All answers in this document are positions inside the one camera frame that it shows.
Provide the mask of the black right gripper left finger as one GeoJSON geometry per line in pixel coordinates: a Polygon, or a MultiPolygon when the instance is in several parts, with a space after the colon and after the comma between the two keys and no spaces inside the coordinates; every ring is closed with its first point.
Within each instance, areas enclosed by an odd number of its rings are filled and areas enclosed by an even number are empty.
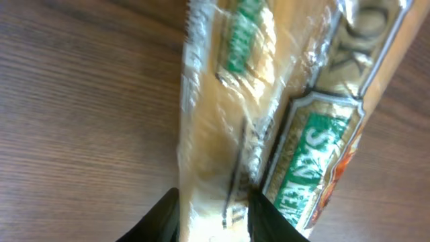
{"type": "Polygon", "coordinates": [[[178,242],[179,190],[166,194],[116,242],[178,242]]]}

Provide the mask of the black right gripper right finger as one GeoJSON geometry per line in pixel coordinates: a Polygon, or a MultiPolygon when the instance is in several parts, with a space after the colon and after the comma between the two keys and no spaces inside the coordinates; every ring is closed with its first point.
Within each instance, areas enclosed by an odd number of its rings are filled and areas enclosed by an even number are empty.
{"type": "Polygon", "coordinates": [[[251,242],[309,242],[259,190],[250,190],[248,199],[251,242]]]}

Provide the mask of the spaghetti pasta package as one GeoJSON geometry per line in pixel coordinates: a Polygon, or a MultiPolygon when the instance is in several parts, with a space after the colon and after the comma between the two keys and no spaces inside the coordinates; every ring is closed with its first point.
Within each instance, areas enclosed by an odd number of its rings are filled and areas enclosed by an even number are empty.
{"type": "Polygon", "coordinates": [[[257,241],[259,190],[310,236],[428,1],[190,1],[180,241],[257,241]]]}

